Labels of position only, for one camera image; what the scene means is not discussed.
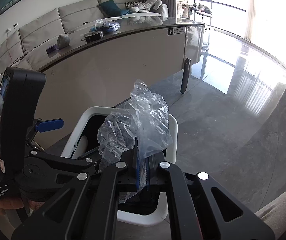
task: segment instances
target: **black handheld device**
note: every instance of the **black handheld device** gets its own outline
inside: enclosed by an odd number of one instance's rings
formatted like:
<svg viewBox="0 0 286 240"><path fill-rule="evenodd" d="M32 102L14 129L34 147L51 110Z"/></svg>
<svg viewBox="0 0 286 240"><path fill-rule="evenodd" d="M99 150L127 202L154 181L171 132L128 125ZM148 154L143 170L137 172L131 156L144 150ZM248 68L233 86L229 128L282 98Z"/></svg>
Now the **black handheld device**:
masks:
<svg viewBox="0 0 286 240"><path fill-rule="evenodd" d="M25 140L46 81L44 73L6 68L0 84L0 199L16 195L14 175L24 166Z"/></svg>

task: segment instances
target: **gray countertop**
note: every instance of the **gray countertop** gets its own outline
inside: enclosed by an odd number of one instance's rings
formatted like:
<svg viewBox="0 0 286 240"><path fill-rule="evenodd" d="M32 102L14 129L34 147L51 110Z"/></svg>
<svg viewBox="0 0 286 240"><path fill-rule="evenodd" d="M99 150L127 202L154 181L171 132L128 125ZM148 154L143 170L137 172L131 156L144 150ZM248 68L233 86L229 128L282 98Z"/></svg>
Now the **gray countertop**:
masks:
<svg viewBox="0 0 286 240"><path fill-rule="evenodd" d="M33 70L44 71L48 67L56 64L58 61L61 61L64 58L69 57L81 50L108 41L109 39L128 35L130 33L137 33L141 31L157 28L166 28L171 26L204 26L203 23L191 20L158 16L129 17L115 21L119 22L121 24L121 27L116 32L106 33L105 37L101 40L86 43L84 34L88 33L89 30L93 27L93 25L86 25L84 26L84 29L69 34L71 41L69 46L47 55L46 49L56 44L57 37L54 37L29 52L16 66L28 68L27 65L29 65L32 67Z"/></svg>

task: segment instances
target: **gray tile floor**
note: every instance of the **gray tile floor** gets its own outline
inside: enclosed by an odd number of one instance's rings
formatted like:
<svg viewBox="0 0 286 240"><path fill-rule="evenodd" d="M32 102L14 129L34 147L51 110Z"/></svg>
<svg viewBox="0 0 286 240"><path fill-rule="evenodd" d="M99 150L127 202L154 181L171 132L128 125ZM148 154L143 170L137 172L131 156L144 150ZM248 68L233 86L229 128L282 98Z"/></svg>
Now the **gray tile floor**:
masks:
<svg viewBox="0 0 286 240"><path fill-rule="evenodd" d="M286 191L286 70L218 32L182 95L182 71L150 89L179 124L176 164L206 171L253 212ZM144 228L117 222L115 239L171 239L169 220Z"/></svg>

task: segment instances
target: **white trash bin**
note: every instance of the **white trash bin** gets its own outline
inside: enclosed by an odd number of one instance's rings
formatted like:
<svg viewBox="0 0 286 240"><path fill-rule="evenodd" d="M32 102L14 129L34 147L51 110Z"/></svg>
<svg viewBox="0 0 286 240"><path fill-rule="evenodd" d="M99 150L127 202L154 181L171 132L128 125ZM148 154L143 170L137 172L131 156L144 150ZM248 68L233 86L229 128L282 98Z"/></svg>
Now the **white trash bin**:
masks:
<svg viewBox="0 0 286 240"><path fill-rule="evenodd" d="M75 126L70 138L68 139L61 157L65 158L73 158L76 159L78 156L72 156L73 152L78 147L80 136L86 127L89 119L95 115L103 115L107 116L113 111L112 107L100 107L93 106L87 109L81 116L77 125ZM178 139L178 122L169 114L169 130L172 136L173 143L166 148L166 157L165 160L175 164L176 160L176 147L177 147L177 139ZM149 215L140 215L129 213L125 211L118 210L117 211L117 220L133 225L150 227L154 226L158 223L161 223L167 216L169 210L167 207L166 193L161 192L158 200L156 210Z"/></svg>

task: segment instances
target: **plastic bag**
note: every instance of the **plastic bag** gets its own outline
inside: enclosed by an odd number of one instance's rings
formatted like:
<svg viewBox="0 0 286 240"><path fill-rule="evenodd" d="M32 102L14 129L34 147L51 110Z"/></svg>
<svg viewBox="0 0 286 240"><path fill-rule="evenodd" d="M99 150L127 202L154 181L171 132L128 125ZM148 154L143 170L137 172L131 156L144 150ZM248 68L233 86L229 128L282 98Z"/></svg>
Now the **plastic bag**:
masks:
<svg viewBox="0 0 286 240"><path fill-rule="evenodd" d="M104 33L115 32L121 27L118 22L109 22L106 19L97 19L91 31L103 31Z"/></svg>
<svg viewBox="0 0 286 240"><path fill-rule="evenodd" d="M102 160L99 171L121 159L124 151L133 149L138 139L139 185L138 191L120 195L120 203L134 196L146 185L145 158L163 151L172 143L168 129L169 111L159 94L151 93L141 80L134 84L131 99L123 108L116 108L105 118L98 131L99 153Z"/></svg>

